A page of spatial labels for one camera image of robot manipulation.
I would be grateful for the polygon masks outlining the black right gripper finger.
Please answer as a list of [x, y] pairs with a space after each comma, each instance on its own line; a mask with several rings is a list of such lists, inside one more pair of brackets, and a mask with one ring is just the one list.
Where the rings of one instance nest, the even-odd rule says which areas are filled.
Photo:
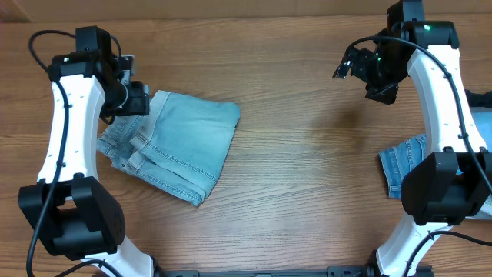
[[335, 69], [332, 78], [347, 78], [349, 71], [351, 70], [354, 60], [356, 58], [356, 51], [352, 48], [344, 53], [339, 66]]
[[397, 83], [391, 83], [380, 88], [366, 85], [367, 93], [365, 95], [365, 98], [380, 102], [385, 105], [391, 105], [395, 103], [398, 89], [399, 86]]

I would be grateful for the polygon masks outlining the light blue denim shorts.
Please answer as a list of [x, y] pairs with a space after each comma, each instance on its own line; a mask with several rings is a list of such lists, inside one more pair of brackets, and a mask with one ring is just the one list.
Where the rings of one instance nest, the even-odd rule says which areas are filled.
[[158, 91], [145, 116], [118, 117], [98, 138], [113, 167], [199, 206], [218, 182], [240, 108]]

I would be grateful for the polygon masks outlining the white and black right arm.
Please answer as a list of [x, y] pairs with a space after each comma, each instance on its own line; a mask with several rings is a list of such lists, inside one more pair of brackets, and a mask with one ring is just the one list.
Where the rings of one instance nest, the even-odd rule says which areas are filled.
[[460, 42], [450, 21], [428, 21], [420, 1], [387, 10], [387, 27], [346, 49], [335, 78], [353, 75], [367, 98], [387, 105], [411, 78], [426, 130], [424, 160], [403, 179], [404, 215], [363, 266], [331, 266], [329, 276], [430, 276], [421, 259], [454, 226], [476, 215], [491, 192], [491, 154], [470, 112], [460, 76]]

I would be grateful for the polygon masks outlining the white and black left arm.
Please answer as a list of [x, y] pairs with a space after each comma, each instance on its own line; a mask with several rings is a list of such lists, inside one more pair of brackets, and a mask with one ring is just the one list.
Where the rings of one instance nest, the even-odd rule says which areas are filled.
[[77, 28], [75, 50], [44, 70], [54, 112], [48, 150], [35, 185], [21, 187], [18, 205], [33, 228], [33, 243], [53, 256], [96, 266], [108, 276], [160, 276], [155, 259], [125, 234], [120, 204], [98, 180], [100, 122], [147, 115], [148, 87], [132, 81], [134, 57], [97, 26]]

